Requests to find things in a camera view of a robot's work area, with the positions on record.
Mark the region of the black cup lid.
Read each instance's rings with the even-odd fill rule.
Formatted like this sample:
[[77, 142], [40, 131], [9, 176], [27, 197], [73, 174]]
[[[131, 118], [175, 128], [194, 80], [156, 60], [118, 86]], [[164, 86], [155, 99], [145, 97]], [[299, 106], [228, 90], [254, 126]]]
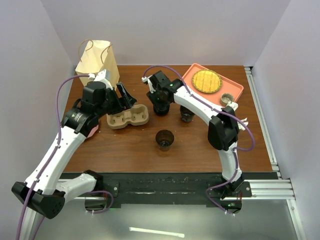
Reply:
[[170, 110], [170, 105], [165, 105], [164, 107], [157, 107], [156, 105], [153, 106], [153, 111], [157, 116], [165, 116], [168, 114]]

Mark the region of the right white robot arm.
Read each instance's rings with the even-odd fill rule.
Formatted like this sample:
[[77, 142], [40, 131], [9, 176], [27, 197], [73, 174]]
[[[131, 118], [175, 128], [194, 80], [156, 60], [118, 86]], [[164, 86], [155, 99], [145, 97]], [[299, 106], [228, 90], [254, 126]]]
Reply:
[[222, 166], [223, 192], [230, 197], [241, 190], [243, 174], [238, 160], [239, 127], [232, 107], [219, 107], [189, 90], [183, 81], [171, 81], [161, 70], [155, 74], [141, 78], [149, 87], [146, 94], [153, 105], [153, 111], [158, 116], [165, 116], [170, 110], [170, 104], [176, 103], [187, 109], [192, 115], [197, 115], [208, 125], [207, 139], [210, 145], [218, 151]]

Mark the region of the black coffee cup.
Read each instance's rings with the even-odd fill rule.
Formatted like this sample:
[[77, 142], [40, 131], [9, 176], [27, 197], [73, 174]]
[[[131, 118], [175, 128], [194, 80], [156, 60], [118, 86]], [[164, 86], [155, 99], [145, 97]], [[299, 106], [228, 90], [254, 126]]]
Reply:
[[155, 135], [155, 141], [161, 151], [168, 151], [175, 140], [174, 134], [167, 129], [162, 129]]
[[188, 108], [184, 106], [180, 106], [180, 115], [181, 115], [181, 120], [185, 123], [189, 123], [193, 120], [195, 114], [190, 111]]

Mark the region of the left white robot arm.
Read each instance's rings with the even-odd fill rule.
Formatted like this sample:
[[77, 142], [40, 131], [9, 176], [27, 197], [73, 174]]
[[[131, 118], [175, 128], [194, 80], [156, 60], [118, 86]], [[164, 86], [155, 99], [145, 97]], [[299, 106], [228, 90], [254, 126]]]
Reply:
[[79, 177], [58, 185], [58, 180], [77, 148], [91, 131], [98, 126], [99, 119], [128, 110], [137, 100], [132, 97], [122, 82], [116, 88], [108, 88], [102, 81], [91, 81], [83, 88], [65, 114], [56, 140], [44, 159], [25, 182], [15, 182], [11, 191], [26, 206], [48, 219], [53, 219], [63, 206], [86, 193], [99, 196], [104, 190], [103, 177], [86, 170]]

